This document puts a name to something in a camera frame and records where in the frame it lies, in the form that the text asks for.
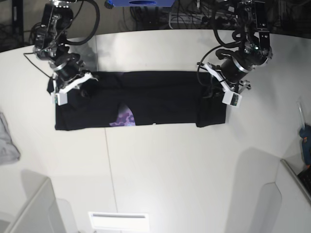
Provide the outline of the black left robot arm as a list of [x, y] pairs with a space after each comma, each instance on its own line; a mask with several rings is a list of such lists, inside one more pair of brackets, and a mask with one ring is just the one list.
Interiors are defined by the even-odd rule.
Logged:
[[[234, 8], [237, 23], [232, 33], [233, 42], [230, 43], [225, 43], [218, 34], [216, 14], [224, 7]], [[215, 52], [216, 57], [223, 63], [212, 65], [221, 76], [220, 81], [210, 76], [209, 82], [206, 83], [197, 77], [199, 84], [206, 88], [204, 98], [211, 98], [214, 92], [224, 91], [225, 84], [229, 90], [237, 93], [245, 89], [250, 90], [250, 82], [243, 78], [256, 67], [266, 64], [273, 56], [265, 3], [257, 0], [223, 0], [213, 6], [210, 21], [219, 43], [211, 51]]]

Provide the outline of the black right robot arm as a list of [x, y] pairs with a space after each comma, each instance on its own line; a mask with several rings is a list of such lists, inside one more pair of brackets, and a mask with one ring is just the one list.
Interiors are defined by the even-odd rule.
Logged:
[[78, 53], [70, 52], [70, 46], [86, 44], [96, 33], [100, 22], [100, 9], [94, 0], [88, 0], [95, 9], [95, 23], [90, 34], [81, 41], [69, 41], [67, 30], [77, 18], [71, 7], [75, 0], [51, 0], [45, 4], [40, 27], [35, 32], [33, 52], [24, 53], [27, 57], [34, 54], [39, 60], [47, 61], [52, 75], [49, 78], [49, 91], [67, 93], [78, 90], [82, 96], [89, 91], [89, 80], [97, 81], [92, 72], [84, 69], [85, 63]]

